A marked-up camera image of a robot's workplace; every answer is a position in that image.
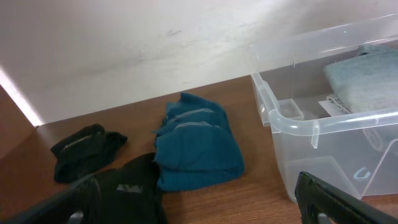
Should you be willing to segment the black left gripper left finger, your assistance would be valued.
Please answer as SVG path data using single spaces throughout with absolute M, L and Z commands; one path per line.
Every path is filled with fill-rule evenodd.
M 92 175 L 87 175 L 72 183 L 67 189 L 3 220 L 2 223 L 95 223 L 100 210 L 99 183 Z

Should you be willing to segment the light grey jeans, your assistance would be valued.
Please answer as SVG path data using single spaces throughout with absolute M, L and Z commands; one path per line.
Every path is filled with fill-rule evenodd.
M 397 107 L 397 49 L 361 45 L 355 57 L 323 69 L 333 93 L 327 100 L 344 113 Z

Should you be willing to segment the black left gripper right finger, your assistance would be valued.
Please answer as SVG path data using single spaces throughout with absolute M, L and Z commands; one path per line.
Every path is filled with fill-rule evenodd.
M 318 177 L 301 172 L 295 187 L 301 222 L 397 224 L 397 219 L 352 197 Z

